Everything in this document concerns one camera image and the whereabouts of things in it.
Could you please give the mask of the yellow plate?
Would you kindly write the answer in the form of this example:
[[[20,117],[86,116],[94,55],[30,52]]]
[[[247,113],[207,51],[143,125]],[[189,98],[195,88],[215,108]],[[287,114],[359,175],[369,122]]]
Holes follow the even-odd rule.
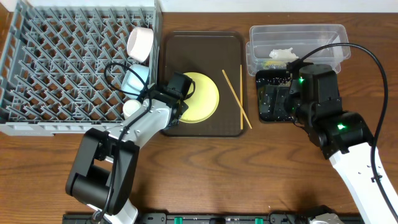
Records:
[[[186,72],[195,85],[191,84],[188,91],[190,98],[184,100],[188,109],[183,113],[180,122],[199,123],[208,119],[217,109],[220,94],[214,81],[208,76],[197,72]]]

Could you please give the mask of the white green cup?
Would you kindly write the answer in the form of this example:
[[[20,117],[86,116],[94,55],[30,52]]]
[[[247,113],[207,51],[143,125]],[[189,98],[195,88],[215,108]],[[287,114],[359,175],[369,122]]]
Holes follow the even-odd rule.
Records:
[[[140,107],[142,103],[137,100],[127,100],[123,104],[123,116],[124,119],[128,119],[132,114],[134,114]]]

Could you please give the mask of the light blue bowl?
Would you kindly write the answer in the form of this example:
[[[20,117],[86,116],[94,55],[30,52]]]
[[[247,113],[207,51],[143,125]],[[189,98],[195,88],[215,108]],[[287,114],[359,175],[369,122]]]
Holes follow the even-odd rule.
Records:
[[[130,66],[130,69],[137,73],[143,81],[146,82],[148,80],[149,67],[139,64],[133,64]],[[128,92],[127,97],[135,100],[143,88],[144,85],[142,84],[142,82],[135,76],[135,74],[128,70],[122,82],[122,91]]]

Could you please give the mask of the white wrapper waste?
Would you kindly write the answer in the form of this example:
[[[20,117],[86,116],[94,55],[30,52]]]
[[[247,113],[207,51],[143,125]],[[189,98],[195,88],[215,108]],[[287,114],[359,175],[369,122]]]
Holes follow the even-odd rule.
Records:
[[[274,49],[269,54],[270,58],[274,60],[295,60],[298,56],[293,53],[293,48],[289,49]]]

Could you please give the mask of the white pink bowl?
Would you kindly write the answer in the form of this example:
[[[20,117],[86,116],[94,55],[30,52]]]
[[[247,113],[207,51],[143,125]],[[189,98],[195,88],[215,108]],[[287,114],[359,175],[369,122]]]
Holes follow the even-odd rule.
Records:
[[[154,31],[145,27],[135,27],[127,40],[127,54],[142,63],[149,56],[154,41]]]

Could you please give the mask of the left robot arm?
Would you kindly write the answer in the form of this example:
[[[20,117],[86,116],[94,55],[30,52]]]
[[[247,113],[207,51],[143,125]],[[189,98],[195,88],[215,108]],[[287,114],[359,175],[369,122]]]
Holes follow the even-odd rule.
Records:
[[[65,186],[66,193],[95,210],[92,223],[134,223],[129,200],[141,148],[160,130],[178,124],[196,83],[174,73],[166,86],[145,86],[140,108],[121,124],[89,129],[81,140]]]

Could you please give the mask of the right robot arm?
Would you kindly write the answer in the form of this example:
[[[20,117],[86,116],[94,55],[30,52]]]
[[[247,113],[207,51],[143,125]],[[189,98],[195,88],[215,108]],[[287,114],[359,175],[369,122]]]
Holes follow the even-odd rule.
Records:
[[[365,223],[396,223],[397,193],[373,147],[363,117],[345,111],[338,76],[329,65],[256,73],[259,116],[265,123],[293,122],[319,147],[349,192]]]

